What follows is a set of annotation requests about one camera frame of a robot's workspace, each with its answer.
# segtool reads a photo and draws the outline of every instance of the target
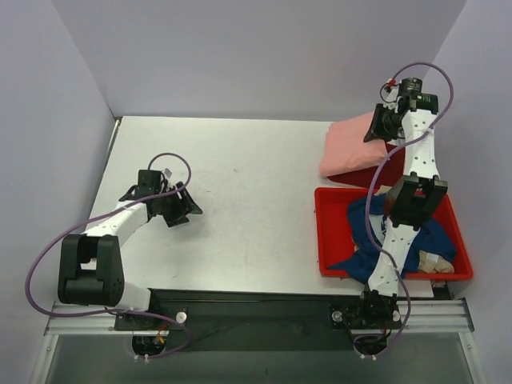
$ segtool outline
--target glass panel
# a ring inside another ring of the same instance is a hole
[[[376,362],[353,351],[183,352],[134,362],[127,336],[60,336],[47,384],[471,383],[457,334],[404,334]]]

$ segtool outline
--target fabric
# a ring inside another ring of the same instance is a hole
[[[380,227],[372,226],[372,235],[376,242],[382,245],[379,238],[386,235],[386,217],[383,216],[383,205],[386,196],[372,196],[370,201],[370,215],[382,216]],[[347,216],[352,229],[352,239],[359,249],[354,252],[351,258],[329,266],[330,270],[345,270],[349,276],[366,283],[373,273],[379,256],[379,252],[372,246],[366,235],[365,228],[365,203],[366,198],[361,198],[349,205]],[[427,253],[437,254],[452,263],[457,253],[454,244],[441,225],[433,218],[420,229],[418,236],[414,239],[407,259],[402,270],[402,276],[408,272],[417,272],[419,266],[419,253],[424,250]]]
[[[386,150],[391,152],[395,146],[386,143]],[[405,149],[400,150],[388,160],[386,165],[382,168],[382,172],[378,176],[375,188],[380,186],[393,186],[403,176],[403,164],[405,161]],[[340,182],[341,184],[349,184],[351,186],[360,186],[362,188],[369,188],[371,179],[374,177],[376,166],[366,168],[364,170],[355,170],[347,174],[335,174],[329,176],[328,179],[332,182]]]
[[[363,142],[374,113],[334,122],[326,135],[326,147],[320,161],[320,175],[324,178],[377,166],[387,155],[386,144],[376,139]]]
[[[452,274],[455,272],[455,268],[443,256],[420,250],[418,272],[425,274]]]

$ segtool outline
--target black mount plate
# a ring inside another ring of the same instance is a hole
[[[154,290],[160,313],[176,318],[186,313],[192,333],[186,350],[349,350],[348,333],[333,320],[333,311],[354,310],[357,296],[248,294],[212,291]],[[140,323],[120,314],[116,330],[157,330],[162,322]],[[396,329],[400,322],[388,325]],[[350,328],[357,329],[357,324]],[[363,329],[381,329],[361,325]],[[169,347],[185,340],[170,328]]]

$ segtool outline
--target metal frame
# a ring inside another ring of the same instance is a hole
[[[402,320],[407,312],[407,304],[398,302]],[[55,303],[55,312],[76,312],[76,306]],[[96,314],[84,318],[52,318],[48,321],[46,335],[60,334],[132,334],[153,335],[156,330],[118,331],[114,329],[115,316]],[[407,333],[467,333],[474,330],[465,300],[413,300],[411,315],[404,332]],[[368,330],[354,331],[365,333]]]
[[[57,341],[58,336],[56,334],[47,335],[42,338],[41,350],[30,376],[30,384],[45,384],[50,372],[51,362],[54,358],[55,348],[57,348]]]
[[[458,336],[461,339],[462,349],[466,356],[468,368],[471,372],[471,377],[475,384],[486,384],[487,380],[483,374],[482,364],[478,358],[476,343],[474,342],[473,334],[470,332],[459,332]]]

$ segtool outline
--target blue cloth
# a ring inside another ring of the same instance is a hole
[[[370,214],[383,215],[385,194],[372,196],[370,202]],[[347,216],[350,227],[352,228],[352,239],[359,247],[351,258],[329,266],[329,270],[345,270],[349,276],[366,283],[373,273],[379,256],[379,252],[372,246],[370,239],[366,234],[365,228],[365,204],[366,198],[352,202],[349,205]],[[382,228],[384,228],[386,217],[382,218]],[[377,244],[382,245],[372,228],[372,235]],[[448,238],[448,235],[441,225],[433,218],[426,222],[420,229],[418,236],[410,246],[407,259],[402,270],[402,277],[407,272],[418,272],[419,251],[424,250],[431,254],[443,256],[448,262],[453,262],[457,253],[454,244]]]

